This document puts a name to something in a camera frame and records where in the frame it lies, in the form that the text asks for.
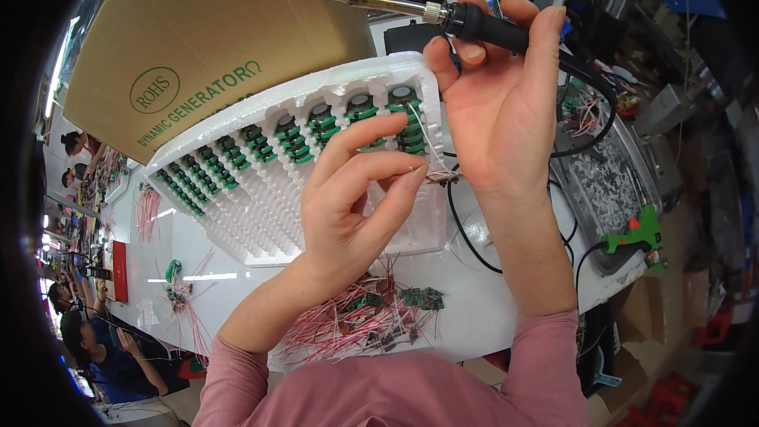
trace floor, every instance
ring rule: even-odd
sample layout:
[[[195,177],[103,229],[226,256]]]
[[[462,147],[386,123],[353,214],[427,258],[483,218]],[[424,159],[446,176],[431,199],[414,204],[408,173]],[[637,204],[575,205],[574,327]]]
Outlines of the floor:
[[[631,399],[631,403],[640,404],[648,396],[653,382],[672,369],[681,372],[695,368],[699,360],[699,352],[688,346],[690,331],[684,327],[682,321],[682,271],[685,267],[688,251],[688,232],[682,228],[689,227],[692,213],[686,203],[679,204],[672,213],[666,215],[662,221],[663,240],[666,243],[666,256],[669,259],[669,267],[659,277],[662,282],[663,305],[666,320],[666,343],[661,345],[649,340],[643,343],[627,343],[625,348],[632,353],[646,370],[649,382],[637,395]],[[490,365],[483,358],[465,361],[463,366],[483,382],[499,387],[503,381],[503,373]],[[279,383],[284,375],[273,372],[270,375],[269,389]],[[171,407],[180,419],[192,423],[199,406],[200,390],[204,380],[194,380],[190,388],[163,398],[163,401]],[[587,402],[588,413],[591,419],[591,427],[603,427],[614,425],[626,411],[623,406],[614,413],[610,413],[606,404],[598,396],[593,396]]]

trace styrofoam tray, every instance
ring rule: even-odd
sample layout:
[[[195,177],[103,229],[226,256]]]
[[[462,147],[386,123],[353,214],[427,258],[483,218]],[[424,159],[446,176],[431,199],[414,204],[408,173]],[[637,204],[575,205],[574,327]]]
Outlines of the styrofoam tray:
[[[442,127],[437,81],[420,53],[403,52],[334,66],[241,100],[159,148],[147,164],[145,174],[164,198],[171,201],[178,211],[193,217],[204,228],[206,237],[233,258],[258,267],[287,264],[304,249],[300,191],[321,153],[317,138],[308,126],[311,111],[321,104],[331,106],[335,124],[342,130],[351,123],[346,117],[351,99],[360,94],[370,95],[378,108],[376,113],[389,114],[390,110],[386,107],[389,93],[399,87],[414,90],[421,99],[418,111],[423,128],[427,130],[424,137],[427,156],[434,153],[441,155]],[[295,124],[299,127],[300,135],[294,136],[304,138],[308,153],[313,156],[308,162],[296,164],[275,135],[278,124],[281,120],[286,121],[288,115],[295,118]],[[240,131],[252,124],[261,128],[266,144],[273,147],[275,159],[263,163],[247,146]],[[217,141],[226,136],[234,139],[234,144],[245,156],[242,165],[247,165],[247,162],[250,166],[238,170],[229,160],[230,157],[224,156],[224,150]],[[362,151],[398,151],[394,138],[387,136],[383,145]],[[213,173],[212,165],[204,161],[198,149],[206,145],[213,149],[223,168],[234,178],[232,185],[236,187],[227,188]],[[203,179],[195,175],[185,161],[186,155],[191,155],[202,171],[221,188],[219,193],[212,195],[206,191]],[[171,164],[179,166],[188,177],[187,182],[170,170]],[[177,184],[176,191],[180,189],[189,196],[187,203],[165,180],[159,180],[161,170],[173,178]],[[193,193],[198,191],[193,190],[193,186],[201,189],[203,194]],[[382,189],[376,183],[372,183],[367,193],[365,214],[370,213],[384,198]],[[191,203],[202,213],[191,209]],[[386,251],[402,255],[437,251],[445,242],[446,202],[442,187],[422,185],[412,214],[390,241]]]

